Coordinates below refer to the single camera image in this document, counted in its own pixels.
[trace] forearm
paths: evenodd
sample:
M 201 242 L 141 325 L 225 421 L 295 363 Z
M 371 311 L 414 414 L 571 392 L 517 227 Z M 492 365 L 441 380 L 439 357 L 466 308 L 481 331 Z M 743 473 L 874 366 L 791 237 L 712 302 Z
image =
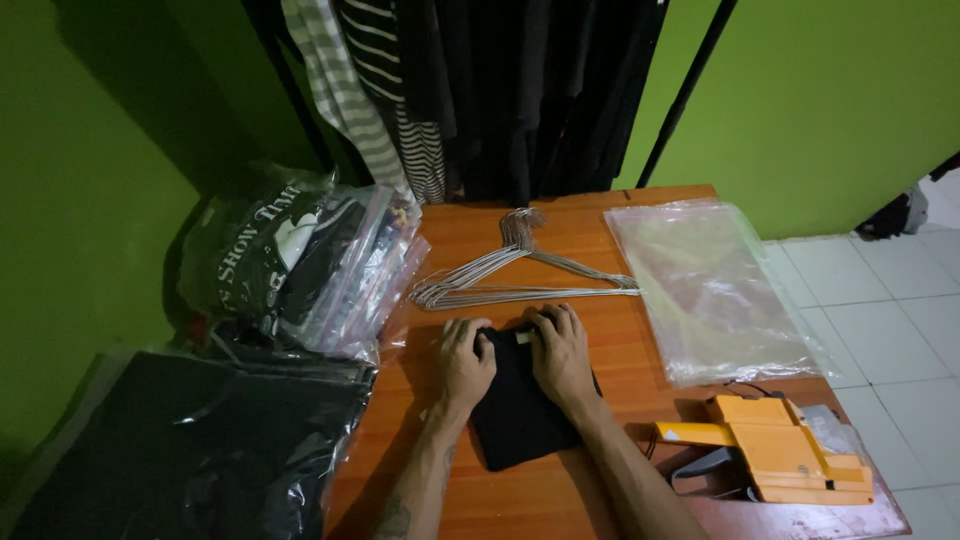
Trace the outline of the forearm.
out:
M 630 538 L 708 539 L 680 497 L 660 476 L 597 397 L 567 412 L 596 462 Z
M 444 401 L 430 409 L 423 433 L 384 504 L 374 540 L 437 537 L 453 453 L 468 415 Z

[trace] pile of bagged clothes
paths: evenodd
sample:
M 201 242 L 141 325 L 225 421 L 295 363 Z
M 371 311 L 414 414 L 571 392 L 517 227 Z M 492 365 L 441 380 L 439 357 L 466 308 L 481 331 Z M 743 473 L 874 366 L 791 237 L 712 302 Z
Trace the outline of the pile of bagged clothes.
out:
M 91 368 L 0 508 L 0 538 L 321 536 L 381 329 L 429 245 L 389 187 L 269 172 L 261 197 L 211 201 L 185 238 L 200 348 Z

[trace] right hand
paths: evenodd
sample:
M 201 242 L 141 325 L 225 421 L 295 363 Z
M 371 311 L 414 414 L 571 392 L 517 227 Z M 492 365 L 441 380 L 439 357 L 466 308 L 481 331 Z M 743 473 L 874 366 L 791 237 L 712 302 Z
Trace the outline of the right hand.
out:
M 590 372 L 587 331 L 577 313 L 567 304 L 560 307 L 546 304 L 543 311 L 553 316 L 556 327 L 533 307 L 524 313 L 540 330 L 530 342 L 534 377 L 543 393 L 565 411 L 598 399 Z

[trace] tattoo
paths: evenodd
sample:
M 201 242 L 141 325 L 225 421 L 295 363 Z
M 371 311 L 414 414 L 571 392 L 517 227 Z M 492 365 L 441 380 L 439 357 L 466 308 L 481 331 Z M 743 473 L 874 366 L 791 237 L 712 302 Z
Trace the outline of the tattoo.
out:
M 393 495 L 383 507 L 380 523 L 373 532 L 373 540 L 404 540 L 410 530 L 410 509 Z
M 440 488 L 440 498 L 442 499 L 446 496 L 446 483 L 450 481 L 450 466 L 453 465 L 453 453 L 457 451 L 457 445 L 454 444 L 446 450 L 446 455 L 444 456 L 444 468 L 446 469 L 446 474 L 444 475 L 444 485 Z

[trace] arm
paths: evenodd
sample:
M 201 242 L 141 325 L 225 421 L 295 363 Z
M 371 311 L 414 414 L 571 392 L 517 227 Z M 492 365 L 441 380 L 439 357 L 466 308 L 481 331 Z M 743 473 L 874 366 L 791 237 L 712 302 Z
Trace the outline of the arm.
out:
M 437 537 L 457 439 L 496 374 L 493 344 L 483 335 L 477 336 L 477 330 L 490 323 L 486 319 L 458 319 L 444 325 L 438 350 L 444 388 L 387 497 L 373 540 Z M 483 351 L 479 358 L 473 352 L 474 338 Z
M 630 538 L 708 540 L 680 497 L 647 461 L 593 389 L 587 333 L 570 306 L 547 305 L 556 327 L 535 311 L 539 327 L 534 375 L 546 395 L 564 410 L 587 445 Z

